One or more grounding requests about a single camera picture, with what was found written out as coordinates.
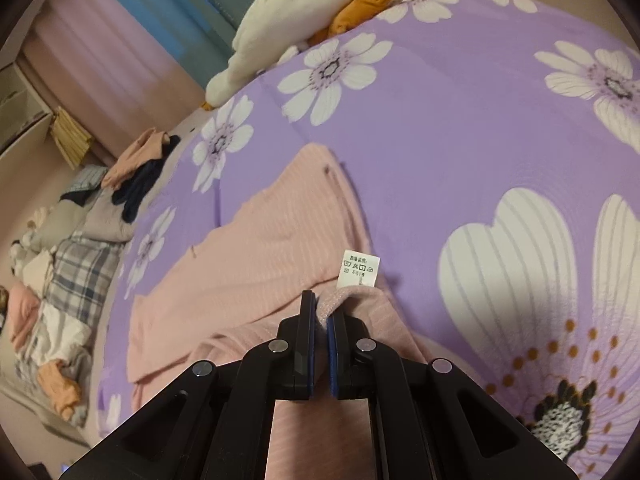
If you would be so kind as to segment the pink knit sweater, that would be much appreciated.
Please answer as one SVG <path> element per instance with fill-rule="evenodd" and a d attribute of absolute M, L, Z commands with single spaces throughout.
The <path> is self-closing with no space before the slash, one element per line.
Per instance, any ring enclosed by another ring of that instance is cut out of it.
<path fill-rule="evenodd" d="M 428 352 L 384 284 L 337 288 L 345 249 L 369 248 L 341 166 L 325 146 L 307 144 L 230 223 L 187 249 L 152 292 L 134 298 L 127 351 L 132 411 L 192 362 L 227 364 L 274 338 L 306 289 L 319 296 L 320 330 L 341 301 L 355 300 L 348 313 L 374 339 L 424 363 Z M 274 410 L 266 479 L 375 479 L 367 402 L 332 398 L 324 345 L 319 392 Z"/>

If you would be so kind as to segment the folded pink towel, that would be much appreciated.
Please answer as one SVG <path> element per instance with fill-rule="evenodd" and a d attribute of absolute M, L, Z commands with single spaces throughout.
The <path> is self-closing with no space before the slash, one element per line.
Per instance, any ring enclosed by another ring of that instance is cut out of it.
<path fill-rule="evenodd" d="M 15 352 L 20 350 L 32 332 L 38 318 L 40 299 L 22 282 L 9 291 L 8 321 L 10 343 Z"/>

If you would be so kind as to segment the white goose plush toy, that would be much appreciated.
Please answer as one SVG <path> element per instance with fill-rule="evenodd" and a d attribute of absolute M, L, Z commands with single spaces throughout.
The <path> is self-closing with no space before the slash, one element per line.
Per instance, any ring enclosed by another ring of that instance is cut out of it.
<path fill-rule="evenodd" d="M 209 81 L 205 101 L 224 105 L 287 50 L 348 32 L 385 10 L 392 0 L 254 0 L 232 40 L 228 67 Z"/>

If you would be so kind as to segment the grey headboard pillow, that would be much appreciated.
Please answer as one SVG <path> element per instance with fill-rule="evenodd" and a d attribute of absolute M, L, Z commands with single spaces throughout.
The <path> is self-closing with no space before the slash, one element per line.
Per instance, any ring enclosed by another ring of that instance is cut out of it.
<path fill-rule="evenodd" d="M 30 248 L 35 252 L 52 249 L 69 238 L 84 222 L 88 210 L 71 200 L 60 200 L 51 210 L 43 225 L 35 232 Z"/>

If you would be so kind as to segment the cream folded cloth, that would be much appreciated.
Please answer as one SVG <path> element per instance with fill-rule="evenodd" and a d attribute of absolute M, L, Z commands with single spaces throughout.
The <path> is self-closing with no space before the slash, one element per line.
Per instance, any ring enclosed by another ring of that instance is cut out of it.
<path fill-rule="evenodd" d="M 43 250 L 23 266 L 22 282 L 38 296 L 43 296 L 53 278 L 53 256 Z"/>

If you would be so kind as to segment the striped folded cloth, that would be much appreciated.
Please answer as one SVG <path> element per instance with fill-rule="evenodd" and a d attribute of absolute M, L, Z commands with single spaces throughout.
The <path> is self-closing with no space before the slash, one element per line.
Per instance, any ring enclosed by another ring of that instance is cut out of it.
<path fill-rule="evenodd" d="M 85 206 L 93 194 L 101 187 L 108 168 L 88 165 L 82 168 L 70 187 L 60 196 L 60 200 L 70 200 L 78 206 Z"/>

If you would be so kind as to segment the white wall shelf unit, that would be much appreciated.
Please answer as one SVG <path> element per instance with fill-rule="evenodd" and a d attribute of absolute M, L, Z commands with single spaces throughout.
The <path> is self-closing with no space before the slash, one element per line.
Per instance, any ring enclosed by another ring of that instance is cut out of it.
<path fill-rule="evenodd" d="M 1 154 L 23 140 L 43 140 L 50 128 L 52 110 L 12 63 L 1 70 Z"/>

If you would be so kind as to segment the plaid blue grey quilt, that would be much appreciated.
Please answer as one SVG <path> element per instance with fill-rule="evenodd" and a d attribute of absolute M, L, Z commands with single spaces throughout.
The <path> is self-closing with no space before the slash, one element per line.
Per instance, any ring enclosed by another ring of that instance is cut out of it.
<path fill-rule="evenodd" d="M 44 364 L 68 364 L 92 351 L 122 248 L 119 243 L 82 236 L 72 236 L 58 245 L 35 325 L 16 352 L 19 378 L 33 380 Z"/>

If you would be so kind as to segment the orange crumpled garment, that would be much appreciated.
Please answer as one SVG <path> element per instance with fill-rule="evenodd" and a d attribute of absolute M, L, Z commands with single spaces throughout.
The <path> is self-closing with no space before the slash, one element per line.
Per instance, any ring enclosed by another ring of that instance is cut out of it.
<path fill-rule="evenodd" d="M 64 362 L 52 360 L 38 368 L 37 382 L 51 402 L 52 408 L 63 420 L 69 422 L 81 401 L 81 388 L 62 372 Z"/>

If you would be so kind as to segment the purple floral bed sheet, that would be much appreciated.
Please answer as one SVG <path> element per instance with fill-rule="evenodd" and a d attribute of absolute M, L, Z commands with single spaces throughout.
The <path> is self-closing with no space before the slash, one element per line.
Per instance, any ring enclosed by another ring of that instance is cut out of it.
<path fill-rule="evenodd" d="M 98 433 L 131 412 L 126 333 L 190 245 L 303 145 L 337 156 L 410 325 L 579 477 L 639 421 L 639 57 L 533 0 L 402 0 L 244 90 L 253 136 L 166 164 L 114 279 Z"/>

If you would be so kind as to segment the folded pink garment on stack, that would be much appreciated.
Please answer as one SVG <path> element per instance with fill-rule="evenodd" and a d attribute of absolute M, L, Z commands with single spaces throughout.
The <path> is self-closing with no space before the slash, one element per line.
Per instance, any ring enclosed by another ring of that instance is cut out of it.
<path fill-rule="evenodd" d="M 134 172 L 151 160 L 163 157 L 163 147 L 169 144 L 166 131 L 149 128 L 119 156 L 101 181 L 101 188 L 117 190 Z"/>

